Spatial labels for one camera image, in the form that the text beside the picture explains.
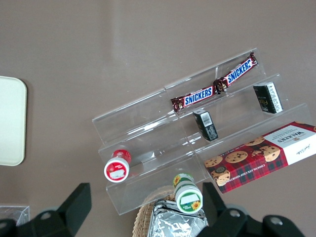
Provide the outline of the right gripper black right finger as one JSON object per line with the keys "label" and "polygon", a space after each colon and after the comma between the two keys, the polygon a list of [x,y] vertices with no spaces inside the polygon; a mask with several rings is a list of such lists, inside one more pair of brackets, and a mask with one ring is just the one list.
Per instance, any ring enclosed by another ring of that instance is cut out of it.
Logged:
{"label": "right gripper black right finger", "polygon": [[228,208],[212,183],[203,183],[203,210],[208,221],[199,237],[303,237],[288,218],[267,215],[262,222],[238,208]]}

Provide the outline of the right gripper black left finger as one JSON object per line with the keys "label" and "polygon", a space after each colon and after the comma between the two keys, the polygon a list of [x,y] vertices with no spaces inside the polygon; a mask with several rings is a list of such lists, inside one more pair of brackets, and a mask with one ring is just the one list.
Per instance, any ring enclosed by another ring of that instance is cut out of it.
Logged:
{"label": "right gripper black left finger", "polygon": [[57,210],[38,214],[17,226],[12,219],[1,219],[2,237],[74,237],[91,210],[89,183],[79,184]]}

